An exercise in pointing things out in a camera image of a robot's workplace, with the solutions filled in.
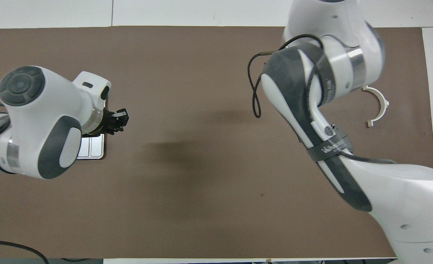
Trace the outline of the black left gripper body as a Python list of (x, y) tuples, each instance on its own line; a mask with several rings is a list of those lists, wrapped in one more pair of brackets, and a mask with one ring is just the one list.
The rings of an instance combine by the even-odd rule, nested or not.
[(100, 134), (110, 134), (110, 125), (118, 125), (117, 118), (114, 114), (114, 112), (109, 110), (103, 110), (103, 118), (100, 123)]

